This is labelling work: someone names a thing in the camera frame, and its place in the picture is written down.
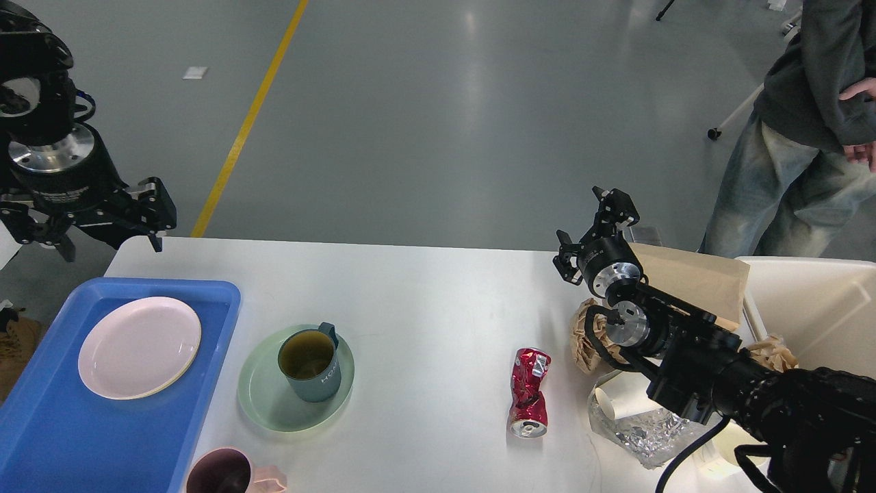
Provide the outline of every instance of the blue mug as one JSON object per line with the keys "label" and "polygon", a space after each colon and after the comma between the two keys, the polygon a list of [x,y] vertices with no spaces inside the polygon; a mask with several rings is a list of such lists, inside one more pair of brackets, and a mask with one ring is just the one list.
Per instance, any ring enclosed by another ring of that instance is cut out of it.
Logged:
{"label": "blue mug", "polygon": [[330,399],[341,386],[335,326],[322,322],[318,328],[298,331],[286,339],[277,354],[280,371],[303,401]]}

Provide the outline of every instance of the blue tray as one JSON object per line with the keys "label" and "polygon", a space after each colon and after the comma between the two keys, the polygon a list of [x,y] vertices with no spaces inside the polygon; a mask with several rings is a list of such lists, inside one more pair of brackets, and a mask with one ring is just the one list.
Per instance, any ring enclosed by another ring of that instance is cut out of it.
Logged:
{"label": "blue tray", "polygon": [[[152,396],[114,401],[93,394],[77,369],[85,337],[115,308],[155,296],[177,298],[201,319],[192,365]],[[176,493],[239,307],[240,291],[222,281],[110,277],[74,289],[0,407],[0,490]]]}

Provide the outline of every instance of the mug handle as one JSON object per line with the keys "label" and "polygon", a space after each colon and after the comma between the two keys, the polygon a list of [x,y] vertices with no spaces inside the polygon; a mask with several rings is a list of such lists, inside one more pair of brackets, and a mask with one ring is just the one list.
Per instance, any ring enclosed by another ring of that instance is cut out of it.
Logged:
{"label": "mug handle", "polygon": [[279,472],[277,466],[264,466],[252,472],[252,482],[258,486],[258,491],[264,493],[283,493],[286,491],[286,475]]}
{"label": "mug handle", "polygon": [[317,329],[318,331],[326,334],[335,343],[335,349],[337,349],[337,334],[335,334],[335,326],[334,324],[330,324],[329,322],[322,322]]}

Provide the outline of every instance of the gray sweatshirt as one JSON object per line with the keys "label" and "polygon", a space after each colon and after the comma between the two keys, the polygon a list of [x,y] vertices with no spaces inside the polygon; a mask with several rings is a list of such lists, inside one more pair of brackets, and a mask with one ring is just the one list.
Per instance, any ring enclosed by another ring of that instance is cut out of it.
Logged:
{"label": "gray sweatshirt", "polygon": [[842,152],[876,140],[876,104],[839,93],[876,77],[876,0],[806,0],[801,30],[766,74],[754,110],[805,146]]}

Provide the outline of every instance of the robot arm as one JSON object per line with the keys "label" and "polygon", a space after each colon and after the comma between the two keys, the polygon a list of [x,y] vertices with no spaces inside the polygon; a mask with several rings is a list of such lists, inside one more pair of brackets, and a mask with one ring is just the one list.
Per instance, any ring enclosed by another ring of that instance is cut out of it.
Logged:
{"label": "robot arm", "polygon": [[[705,423],[717,412],[765,441],[766,447],[737,450],[763,491],[876,490],[876,381],[828,368],[780,374],[761,367],[739,350],[737,335],[715,325],[714,314],[647,284],[619,230],[639,220],[630,197],[593,191],[599,199],[593,227],[577,243],[558,231],[554,265],[564,280],[586,282],[607,301],[610,308],[591,308],[584,320],[600,356],[645,375],[648,396],[675,414]],[[595,336],[596,316],[606,317],[606,333],[628,363],[612,358]],[[772,457],[770,481],[747,455]]]}
{"label": "robot arm", "polygon": [[[67,76],[72,67],[51,30],[0,0],[0,220],[18,243],[55,247],[67,261],[75,257],[70,226],[114,248],[145,235],[158,252],[159,233],[176,227],[176,207],[157,177],[137,187],[121,180],[85,124],[95,102]],[[47,218],[38,223],[32,211]]]}

